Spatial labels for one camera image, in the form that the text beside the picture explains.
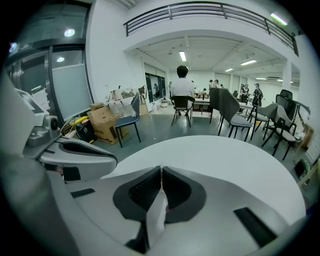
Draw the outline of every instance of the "gray floor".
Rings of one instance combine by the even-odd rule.
[[[135,152],[138,152],[141,149],[144,149],[150,145],[153,145],[155,143],[159,143],[165,140],[177,138],[177,137],[183,137],[183,136],[194,136],[194,135],[211,135],[211,136],[217,136],[218,135],[218,127],[220,119],[212,118],[211,124],[209,124],[210,119],[204,118],[204,117],[193,117],[191,120],[191,127],[189,127],[187,117],[180,116],[178,120],[175,120],[173,123],[173,126],[171,126],[173,119],[173,115],[166,115],[166,114],[159,114],[159,115],[143,115],[140,117],[140,120],[137,123],[137,127],[139,130],[141,143],[139,143],[137,133],[135,131],[134,125],[128,126],[129,134],[124,137],[122,140],[123,148],[120,147],[119,143],[116,143],[114,145],[102,142],[102,141],[95,141],[94,145],[101,147],[113,154],[116,155],[119,162],[127,158],[128,156],[134,154]],[[250,143],[252,145],[255,145],[259,148],[261,148],[264,137],[264,130],[263,125],[260,126],[257,132],[254,133],[253,139],[250,140],[252,129],[249,133],[247,143]],[[220,136],[228,137],[230,132],[229,124],[227,121],[223,122],[222,130]],[[244,129],[241,131],[239,128],[237,131],[237,135],[235,137],[235,140],[244,140],[246,137],[247,129]],[[278,136],[273,135],[273,137],[267,142],[267,144],[263,147],[262,150],[266,151],[269,154],[272,154],[274,149],[274,145],[278,141]],[[295,174],[294,171],[294,159],[300,159],[299,156],[295,155],[296,148],[291,148],[288,152],[286,158],[284,161],[282,161],[283,156],[285,155],[287,149],[287,145],[285,142],[282,142],[275,154],[275,158],[282,163],[285,168],[291,173],[291,175],[294,177],[294,179],[298,182],[298,177]],[[247,160],[247,164],[251,164],[251,158],[254,156],[246,155],[245,152],[243,152],[243,158]],[[308,188],[307,191],[302,191],[302,194],[305,199],[306,207],[309,208],[314,201],[317,199],[317,189]]]

